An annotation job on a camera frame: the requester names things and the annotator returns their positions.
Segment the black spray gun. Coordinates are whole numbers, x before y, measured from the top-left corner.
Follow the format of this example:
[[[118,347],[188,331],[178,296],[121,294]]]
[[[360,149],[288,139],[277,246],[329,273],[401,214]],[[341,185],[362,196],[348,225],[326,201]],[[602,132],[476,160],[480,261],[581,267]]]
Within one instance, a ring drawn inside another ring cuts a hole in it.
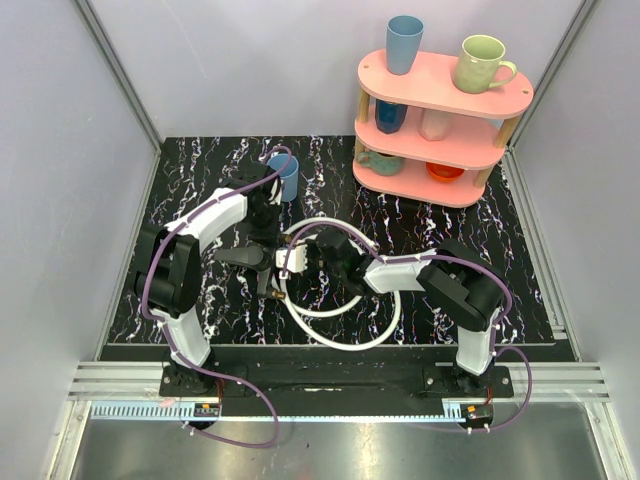
[[[276,251],[291,240],[290,234],[280,233],[276,236],[250,234],[247,246],[219,249],[214,253],[214,260],[255,271],[257,295],[267,299],[284,300],[286,294],[277,287],[272,287],[271,279],[275,269]]]

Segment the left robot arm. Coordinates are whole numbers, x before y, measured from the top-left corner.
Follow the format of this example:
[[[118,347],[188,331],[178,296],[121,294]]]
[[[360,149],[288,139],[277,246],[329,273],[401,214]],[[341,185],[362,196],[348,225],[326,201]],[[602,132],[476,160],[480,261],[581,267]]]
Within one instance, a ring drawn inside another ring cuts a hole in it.
[[[227,229],[246,224],[254,244],[222,250],[215,259],[254,270],[258,295],[285,298],[270,286],[282,189],[272,167],[255,164],[247,175],[222,182],[204,203],[178,219],[140,231],[130,290],[139,297],[143,316],[163,330],[173,364],[182,372],[181,384],[193,395],[208,394],[216,382],[211,347],[196,311],[201,255]]]

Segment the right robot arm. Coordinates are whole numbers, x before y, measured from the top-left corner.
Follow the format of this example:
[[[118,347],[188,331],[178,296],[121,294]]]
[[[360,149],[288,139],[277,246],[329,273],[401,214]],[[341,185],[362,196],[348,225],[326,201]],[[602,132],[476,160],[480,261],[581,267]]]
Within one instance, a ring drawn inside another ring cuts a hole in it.
[[[305,242],[310,268],[326,271],[355,296],[420,292],[457,326],[454,384],[476,396],[490,383],[495,335],[512,297],[501,274],[473,250],[448,239],[416,255],[374,256],[355,247],[346,232],[329,227]]]

